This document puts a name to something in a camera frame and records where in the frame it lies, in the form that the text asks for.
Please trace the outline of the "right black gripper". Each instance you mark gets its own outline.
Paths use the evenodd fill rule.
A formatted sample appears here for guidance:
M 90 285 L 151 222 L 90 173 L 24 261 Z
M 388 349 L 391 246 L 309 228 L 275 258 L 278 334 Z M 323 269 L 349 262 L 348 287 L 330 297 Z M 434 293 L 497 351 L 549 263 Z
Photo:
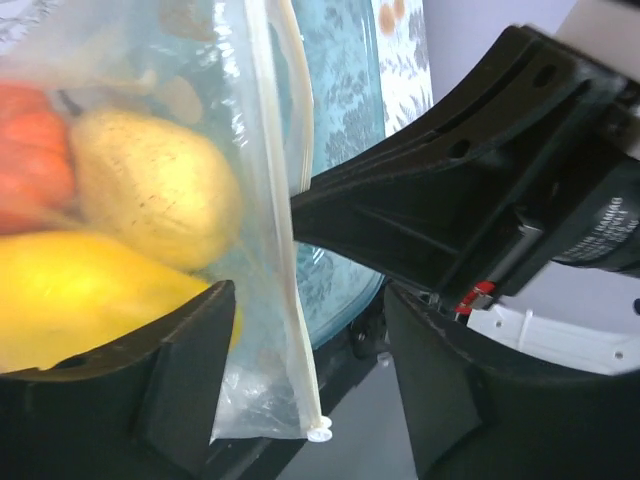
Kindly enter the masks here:
M 413 123 L 317 176 L 294 237 L 441 300 L 518 294 L 550 262 L 639 277 L 639 84 L 505 29 Z

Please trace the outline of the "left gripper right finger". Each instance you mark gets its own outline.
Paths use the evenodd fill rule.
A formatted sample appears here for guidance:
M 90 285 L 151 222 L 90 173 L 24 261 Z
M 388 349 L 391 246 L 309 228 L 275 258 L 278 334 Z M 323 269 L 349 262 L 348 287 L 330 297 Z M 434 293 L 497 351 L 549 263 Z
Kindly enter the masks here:
M 398 285 L 384 309 L 421 479 L 635 479 L 639 376 L 552 364 Z

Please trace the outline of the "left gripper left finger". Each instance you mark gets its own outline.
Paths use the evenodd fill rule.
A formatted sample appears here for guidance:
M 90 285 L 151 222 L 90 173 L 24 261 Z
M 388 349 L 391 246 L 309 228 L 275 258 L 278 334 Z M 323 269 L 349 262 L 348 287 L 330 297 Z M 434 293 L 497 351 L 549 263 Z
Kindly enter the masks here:
M 1 378 L 5 479 L 199 479 L 236 312 L 232 282 L 49 370 Z

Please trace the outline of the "yellow mango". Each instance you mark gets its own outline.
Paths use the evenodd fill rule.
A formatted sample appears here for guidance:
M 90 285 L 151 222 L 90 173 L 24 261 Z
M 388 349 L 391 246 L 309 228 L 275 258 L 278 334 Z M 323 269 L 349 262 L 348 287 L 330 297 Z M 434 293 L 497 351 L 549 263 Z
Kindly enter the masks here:
M 208 283 L 87 231 L 1 239 L 1 370 L 54 367 L 143 327 Z

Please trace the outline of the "pale yellow lemon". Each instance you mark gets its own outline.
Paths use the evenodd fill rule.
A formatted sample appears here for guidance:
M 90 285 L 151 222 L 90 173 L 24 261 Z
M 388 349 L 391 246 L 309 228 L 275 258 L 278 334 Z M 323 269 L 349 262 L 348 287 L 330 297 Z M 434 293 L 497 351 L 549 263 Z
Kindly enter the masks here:
M 98 230 L 166 265 L 222 257 L 242 224 L 240 185 L 215 144 L 165 119 L 113 108 L 69 132 L 79 206 Z

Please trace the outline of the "clear zip top bag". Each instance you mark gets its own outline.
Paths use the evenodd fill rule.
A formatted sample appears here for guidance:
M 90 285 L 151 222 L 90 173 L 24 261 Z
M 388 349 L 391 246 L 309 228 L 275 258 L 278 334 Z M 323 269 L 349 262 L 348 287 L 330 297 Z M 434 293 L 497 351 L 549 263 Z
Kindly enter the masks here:
M 96 229 L 78 200 L 72 124 L 119 109 L 186 127 L 224 155 L 243 218 L 231 248 L 185 271 L 234 284 L 235 324 L 212 438 L 326 442 L 296 282 L 289 195 L 309 183 L 310 78 L 291 5 L 265 1 L 5 1 L 1 86 L 40 90 L 64 119 L 75 195 L 42 214 L 46 231 Z

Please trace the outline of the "small orange pumpkin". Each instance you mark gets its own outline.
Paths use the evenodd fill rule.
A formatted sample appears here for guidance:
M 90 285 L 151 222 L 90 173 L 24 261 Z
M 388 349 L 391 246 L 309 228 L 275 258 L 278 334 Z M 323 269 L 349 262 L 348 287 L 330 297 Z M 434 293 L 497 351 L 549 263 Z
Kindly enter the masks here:
M 75 195 L 67 125 L 47 95 L 1 86 L 1 232 L 35 230 Z

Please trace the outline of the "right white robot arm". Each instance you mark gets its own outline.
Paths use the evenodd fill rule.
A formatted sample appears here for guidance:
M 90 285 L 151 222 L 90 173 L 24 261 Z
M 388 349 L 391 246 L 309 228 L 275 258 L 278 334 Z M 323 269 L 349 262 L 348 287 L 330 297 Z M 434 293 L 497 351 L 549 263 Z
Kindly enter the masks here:
M 559 365 L 639 366 L 639 5 L 507 27 L 403 130 L 294 197 L 295 238 Z

